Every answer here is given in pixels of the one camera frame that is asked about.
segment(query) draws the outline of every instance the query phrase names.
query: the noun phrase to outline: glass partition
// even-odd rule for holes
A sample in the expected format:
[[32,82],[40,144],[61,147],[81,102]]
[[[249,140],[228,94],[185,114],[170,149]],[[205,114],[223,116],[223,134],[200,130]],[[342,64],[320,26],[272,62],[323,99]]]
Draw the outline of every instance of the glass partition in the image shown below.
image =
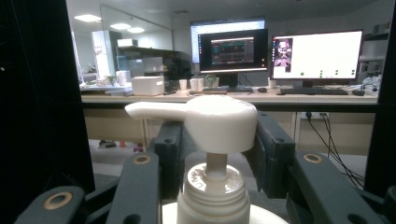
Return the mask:
[[103,30],[120,33],[125,40],[123,46],[173,50],[170,29],[106,5],[101,5],[100,10]]

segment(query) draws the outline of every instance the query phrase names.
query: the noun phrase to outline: cable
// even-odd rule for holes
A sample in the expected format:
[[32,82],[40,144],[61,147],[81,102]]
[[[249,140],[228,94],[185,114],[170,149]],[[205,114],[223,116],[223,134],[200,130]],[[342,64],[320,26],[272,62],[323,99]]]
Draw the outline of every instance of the cable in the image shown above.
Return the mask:
[[245,79],[245,86],[247,84],[249,84],[250,86],[253,86],[253,84],[251,84],[251,82],[248,80],[248,75],[246,73],[242,73],[242,77]]
[[[331,142],[332,142],[332,145],[333,145],[333,147],[334,147],[334,151],[335,151],[337,157],[338,157],[339,160],[342,162],[341,157],[340,157],[339,154],[338,154],[337,148],[335,147],[335,143],[334,143],[334,141],[333,141],[333,139],[332,139],[332,131],[331,131],[331,126],[330,126],[330,119],[329,119],[329,117],[327,116],[326,113],[320,113],[320,115],[321,115],[321,116],[323,117],[323,119],[325,120],[326,128],[327,128],[327,124],[329,125],[329,128],[327,128],[327,131],[328,131],[328,134],[329,134],[329,139],[330,139]],[[351,173],[353,173],[354,175],[357,175],[359,178],[364,179],[361,175],[356,174],[355,172],[353,172],[353,171],[351,171],[351,170],[349,170],[349,169],[348,169],[348,171],[351,172]]]
[[348,169],[347,168],[347,166],[343,163],[343,161],[341,160],[341,157],[339,156],[339,154],[338,154],[338,151],[337,151],[337,148],[335,147],[335,143],[334,143],[334,141],[333,141],[333,139],[332,139],[332,133],[331,133],[331,126],[330,126],[330,120],[329,120],[329,117],[327,116],[327,114],[326,113],[324,113],[324,114],[320,114],[325,120],[326,120],[326,124],[328,124],[328,134],[329,134],[329,139],[331,140],[331,142],[332,142],[332,145],[333,145],[333,148],[334,148],[334,151],[335,151],[335,156],[337,157],[337,159],[339,160],[339,163],[343,166],[343,168],[345,169],[345,171],[346,171],[346,174],[345,175],[348,175],[348,177],[349,178],[353,178],[357,183],[358,183],[358,185],[360,186],[360,187],[363,187],[363,185],[361,184],[361,182],[359,181],[359,179],[360,180],[364,180],[364,178],[361,176],[361,175],[358,175],[357,173],[355,173],[355,172],[353,172],[353,171],[351,171],[350,169]]
[[306,112],[305,113],[306,117],[308,118],[308,123],[312,127],[312,129],[317,133],[318,137],[321,139],[323,144],[326,146],[328,149],[328,157],[332,156],[345,170],[345,173],[342,173],[343,175],[346,175],[351,183],[358,188],[359,187],[363,188],[363,185],[361,184],[360,180],[364,180],[364,178],[361,175],[356,174],[355,172],[351,171],[350,169],[347,168],[347,166],[343,163],[341,160],[340,155],[338,154],[337,148],[335,147],[335,143],[332,139],[332,132],[331,132],[331,125],[330,125],[330,120],[329,117],[327,116],[326,113],[321,113],[320,115],[323,117],[326,125],[326,130],[329,134],[329,143],[326,143],[326,141],[323,139],[323,137],[320,135],[320,133],[317,131],[317,129],[314,127],[314,125],[311,123],[311,118],[312,118],[312,113],[311,112]]

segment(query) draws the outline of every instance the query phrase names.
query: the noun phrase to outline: black monitor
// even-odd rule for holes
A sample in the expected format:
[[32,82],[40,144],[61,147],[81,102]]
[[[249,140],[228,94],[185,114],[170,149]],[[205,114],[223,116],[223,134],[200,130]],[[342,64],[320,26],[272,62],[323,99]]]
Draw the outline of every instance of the black monitor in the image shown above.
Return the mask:
[[199,35],[201,73],[267,70],[268,30]]
[[274,35],[270,78],[302,80],[303,87],[312,87],[315,81],[339,84],[356,80],[362,33]]
[[212,21],[192,21],[191,29],[191,50],[192,63],[200,63],[199,59],[199,39],[198,35],[216,34],[224,32],[233,32],[241,30],[257,30],[264,29],[264,16],[243,18],[243,19],[224,19]]

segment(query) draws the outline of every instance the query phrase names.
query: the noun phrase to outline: ceiling light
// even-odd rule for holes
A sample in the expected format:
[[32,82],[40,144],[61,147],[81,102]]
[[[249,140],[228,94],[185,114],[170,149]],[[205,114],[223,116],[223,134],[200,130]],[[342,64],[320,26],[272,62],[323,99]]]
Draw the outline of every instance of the ceiling light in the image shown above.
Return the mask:
[[117,24],[112,24],[110,25],[112,28],[116,29],[116,30],[126,30],[128,28],[131,28],[130,25],[125,24],[125,23],[117,23]]
[[79,21],[85,21],[85,22],[101,21],[102,20],[102,18],[97,17],[97,16],[93,16],[93,15],[90,15],[90,14],[76,16],[75,19],[79,20]]
[[143,33],[143,32],[145,32],[145,30],[140,27],[134,27],[134,28],[128,29],[128,32],[137,34],[137,33]]

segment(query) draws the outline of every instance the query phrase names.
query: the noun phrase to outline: desk cabinet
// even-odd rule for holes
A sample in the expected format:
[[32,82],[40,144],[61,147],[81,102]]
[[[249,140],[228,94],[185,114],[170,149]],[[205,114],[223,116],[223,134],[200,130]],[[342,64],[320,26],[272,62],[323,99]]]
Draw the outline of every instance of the desk cabinet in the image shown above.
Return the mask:
[[[266,112],[296,143],[300,151],[328,152],[328,149],[301,112]],[[370,146],[375,114],[330,113],[332,140],[340,154],[367,155]],[[323,119],[312,119],[312,125],[326,144],[329,134]],[[145,121],[147,143],[155,138],[163,124],[162,120]]]
[[143,120],[131,119],[122,109],[84,109],[90,139],[144,143]]

